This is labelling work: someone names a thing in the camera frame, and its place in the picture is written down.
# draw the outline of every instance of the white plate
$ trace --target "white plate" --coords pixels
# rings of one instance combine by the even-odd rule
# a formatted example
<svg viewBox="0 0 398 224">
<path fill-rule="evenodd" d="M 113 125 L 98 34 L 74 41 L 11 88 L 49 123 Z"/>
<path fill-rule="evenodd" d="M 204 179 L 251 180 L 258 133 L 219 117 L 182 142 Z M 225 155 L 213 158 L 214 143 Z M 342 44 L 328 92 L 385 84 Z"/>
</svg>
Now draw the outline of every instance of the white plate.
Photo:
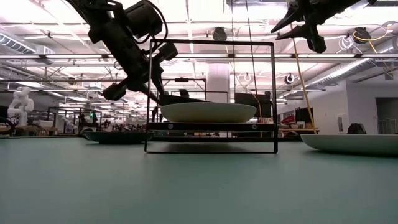
<svg viewBox="0 0 398 224">
<path fill-rule="evenodd" d="M 162 106 L 160 110 L 170 122 L 245 123 L 257 109 L 236 103 L 178 103 Z"/>
<path fill-rule="evenodd" d="M 398 135 L 302 134 L 308 146 L 329 152 L 398 156 Z"/>
</svg>

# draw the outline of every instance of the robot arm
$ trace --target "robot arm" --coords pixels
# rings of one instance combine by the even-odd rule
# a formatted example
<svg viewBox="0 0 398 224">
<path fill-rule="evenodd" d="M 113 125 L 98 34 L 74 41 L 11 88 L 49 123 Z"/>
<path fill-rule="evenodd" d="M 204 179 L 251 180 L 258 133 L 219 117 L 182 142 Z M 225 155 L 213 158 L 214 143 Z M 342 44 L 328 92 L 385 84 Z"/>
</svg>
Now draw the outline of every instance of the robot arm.
<svg viewBox="0 0 398 224">
<path fill-rule="evenodd" d="M 377 0 L 368 0 L 374 4 Z M 317 25 L 323 24 L 327 19 L 337 13 L 343 12 L 361 0 L 295 0 L 289 2 L 289 10 L 285 17 L 271 30 L 277 32 L 290 23 L 304 21 L 303 26 L 296 26 L 292 31 L 278 36 L 277 40 L 286 38 L 303 37 L 307 39 L 308 46 L 316 53 L 326 50 L 323 37 L 319 36 Z"/>
<path fill-rule="evenodd" d="M 138 44 L 147 41 L 149 37 L 162 31 L 167 25 L 160 10 L 148 0 L 141 0 L 137 4 L 124 10 L 121 3 L 113 0 L 67 0 L 90 25 L 88 36 L 95 44 L 103 41 L 114 55 L 120 66 L 127 74 L 127 78 L 116 84 L 113 83 L 103 94 L 108 100 L 119 100 L 126 94 L 126 89 L 141 91 L 148 95 L 149 51 L 141 50 Z M 136 38 L 146 35 L 143 42 Z M 177 54 L 174 44 L 155 45 L 152 51 L 159 48 L 159 53 L 152 59 L 151 79 L 160 95 L 165 94 L 160 63 L 171 60 Z M 151 92 L 149 96 L 156 102 L 160 100 Z"/>
</svg>

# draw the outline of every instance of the workbench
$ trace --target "workbench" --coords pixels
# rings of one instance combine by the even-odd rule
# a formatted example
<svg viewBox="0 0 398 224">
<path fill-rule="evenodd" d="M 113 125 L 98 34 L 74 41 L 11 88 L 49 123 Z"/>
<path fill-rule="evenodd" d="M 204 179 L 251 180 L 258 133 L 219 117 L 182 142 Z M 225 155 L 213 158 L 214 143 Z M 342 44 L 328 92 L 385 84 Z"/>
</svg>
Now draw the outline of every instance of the workbench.
<svg viewBox="0 0 398 224">
<path fill-rule="evenodd" d="M 397 158 L 279 149 L 145 154 L 83 138 L 0 139 L 0 223 L 398 223 Z"/>
</svg>

